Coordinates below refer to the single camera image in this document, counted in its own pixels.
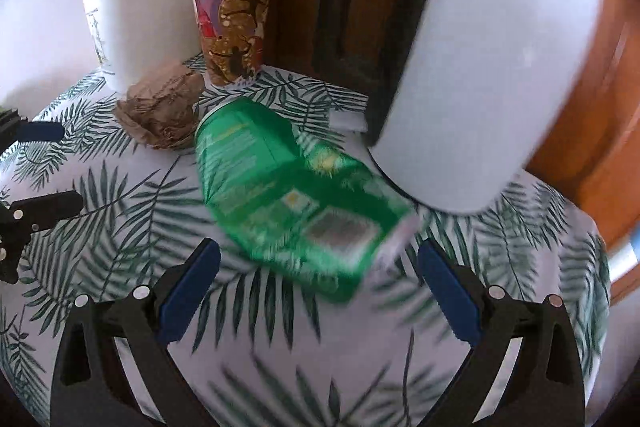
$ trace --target crumpled brown paper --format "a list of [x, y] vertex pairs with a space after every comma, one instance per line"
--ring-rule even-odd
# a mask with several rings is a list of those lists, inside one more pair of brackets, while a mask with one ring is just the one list
[[182, 149], [193, 144], [198, 118], [193, 112], [204, 90], [200, 73], [179, 62], [146, 74], [127, 90], [113, 114], [138, 143], [154, 149]]

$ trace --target kettle handle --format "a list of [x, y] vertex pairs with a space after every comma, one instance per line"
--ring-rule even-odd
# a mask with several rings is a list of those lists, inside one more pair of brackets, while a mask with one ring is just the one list
[[348, 57], [342, 46], [351, 0], [319, 0], [313, 67], [328, 81], [354, 86], [370, 95], [368, 145], [377, 142], [427, 0], [394, 0], [377, 64]]

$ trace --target blue gripper pad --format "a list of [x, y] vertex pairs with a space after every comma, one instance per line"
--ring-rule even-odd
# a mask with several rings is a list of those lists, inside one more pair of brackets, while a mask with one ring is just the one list
[[480, 342], [480, 314], [442, 254], [429, 241], [418, 248], [418, 267], [455, 336], [472, 347]]
[[158, 343], [166, 346], [182, 339], [219, 269], [220, 247], [211, 241], [162, 304], [156, 333]]
[[18, 142], [59, 142], [65, 137], [60, 122], [27, 122], [18, 124], [15, 139]]

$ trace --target paper cup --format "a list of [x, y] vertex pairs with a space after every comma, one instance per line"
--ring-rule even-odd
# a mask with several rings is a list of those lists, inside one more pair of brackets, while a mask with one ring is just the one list
[[193, 0], [193, 7], [211, 82], [225, 89], [253, 84], [262, 67], [269, 0]]

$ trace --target tablecloth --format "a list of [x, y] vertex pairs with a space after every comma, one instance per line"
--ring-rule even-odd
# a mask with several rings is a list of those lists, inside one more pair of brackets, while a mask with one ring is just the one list
[[[187, 65], [204, 71], [202, 56]], [[359, 136], [328, 127], [330, 109], [364, 110], [359, 93], [267, 67], [241, 92], [208, 85], [199, 111], [235, 96], [369, 162]], [[243, 258], [202, 204], [193, 150], [136, 145], [111, 114], [115, 101], [94, 71], [36, 118], [63, 122], [64, 141], [14, 144], [0, 163], [2, 202], [70, 188], [85, 201], [78, 217], [33, 235], [16, 285], [0, 282], [0, 366], [43, 425], [74, 297], [115, 299], [153, 283], [203, 237], [220, 243], [222, 267], [169, 352], [220, 425], [416, 425], [468, 352], [416, 275], [425, 237], [514, 298], [561, 295], [590, 392], [609, 312], [604, 244], [589, 216], [527, 172], [478, 215], [421, 208], [424, 223], [392, 269], [367, 277], [348, 305], [333, 305]], [[158, 417], [126, 342], [118, 349], [143, 411]], [[498, 375], [485, 413], [507, 377]]]

